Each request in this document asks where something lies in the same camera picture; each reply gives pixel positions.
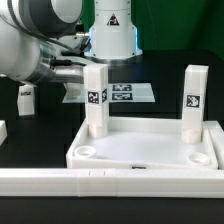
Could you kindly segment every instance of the white object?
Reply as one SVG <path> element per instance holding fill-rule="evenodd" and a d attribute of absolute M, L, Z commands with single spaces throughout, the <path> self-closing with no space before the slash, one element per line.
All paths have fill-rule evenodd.
<path fill-rule="evenodd" d="M 131 22 L 131 1 L 98 0 L 89 33 L 92 49 L 85 55 L 100 60 L 123 60 L 142 54 L 137 28 Z"/>
<path fill-rule="evenodd" d="M 4 142 L 7 137 L 7 130 L 5 126 L 5 121 L 0 121 L 0 145 Z"/>
<path fill-rule="evenodd" d="M 86 120 L 93 138 L 107 135 L 109 104 L 107 100 L 108 66 L 90 64 L 84 67 Z"/>
<path fill-rule="evenodd" d="M 66 99 L 74 99 L 80 96 L 81 94 L 81 84 L 79 83 L 65 83 L 66 89 Z"/>
<path fill-rule="evenodd" d="M 79 159 L 96 158 L 96 149 L 92 146 L 84 145 L 74 151 L 74 156 Z"/>
<path fill-rule="evenodd" d="M 20 86 L 17 100 L 19 116 L 35 114 L 34 87 L 30 85 Z"/>
<path fill-rule="evenodd" d="M 74 93 L 74 95 L 72 96 L 72 91 L 68 90 L 63 99 L 63 103 L 84 103 L 84 85 L 81 84 L 80 86 L 77 86 L 77 89 L 80 89 L 80 95 L 77 96 L 77 94 Z M 152 103 L 155 102 L 155 97 L 150 83 L 114 83 L 108 85 L 108 100 L 109 103 Z"/>
<path fill-rule="evenodd" d="M 182 140 L 189 144 L 201 141 L 208 66 L 189 65 L 185 73 L 182 112 Z"/>
<path fill-rule="evenodd" d="M 207 126 L 215 148 L 219 169 L 224 169 L 224 132 L 218 122 L 208 121 Z"/>
<path fill-rule="evenodd" d="M 117 169 L 217 169 L 209 130 L 197 145 L 181 140 L 181 120 L 110 117 L 108 136 L 93 139 L 84 121 L 68 153 L 68 168 Z M 92 146 L 97 158 L 80 159 L 74 151 Z"/>

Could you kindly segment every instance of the white post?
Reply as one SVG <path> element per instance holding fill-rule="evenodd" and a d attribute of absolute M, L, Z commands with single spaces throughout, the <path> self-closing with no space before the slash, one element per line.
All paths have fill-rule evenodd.
<path fill-rule="evenodd" d="M 90 64 L 84 67 L 86 120 L 92 138 L 107 136 L 109 104 L 107 99 L 108 66 Z"/>
<path fill-rule="evenodd" d="M 208 66 L 189 65 L 185 72 L 182 112 L 182 140 L 189 144 L 201 141 Z"/>

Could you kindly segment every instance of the gray robot arm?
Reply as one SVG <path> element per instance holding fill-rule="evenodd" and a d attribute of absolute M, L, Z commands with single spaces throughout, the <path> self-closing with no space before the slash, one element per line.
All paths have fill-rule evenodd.
<path fill-rule="evenodd" d="M 43 39 L 65 35 L 81 12 L 82 0 L 0 0 L 0 74 L 34 84 L 58 77 L 56 48 Z"/>

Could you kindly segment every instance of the black tabletop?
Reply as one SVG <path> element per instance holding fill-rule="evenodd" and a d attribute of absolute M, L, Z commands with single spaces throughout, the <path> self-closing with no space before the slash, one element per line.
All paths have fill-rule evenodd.
<path fill-rule="evenodd" d="M 147 51 L 136 63 L 109 70 L 110 83 L 152 84 L 155 103 L 110 105 L 111 116 L 180 119 L 184 71 L 208 65 L 204 120 L 224 120 L 224 63 L 208 51 Z M 0 80 L 0 120 L 8 138 L 0 168 L 63 168 L 65 154 L 85 118 L 83 104 L 62 104 L 62 84 L 36 88 L 36 115 L 19 117 L 19 83 Z M 210 223 L 223 222 L 222 199 L 0 198 L 2 223 Z"/>

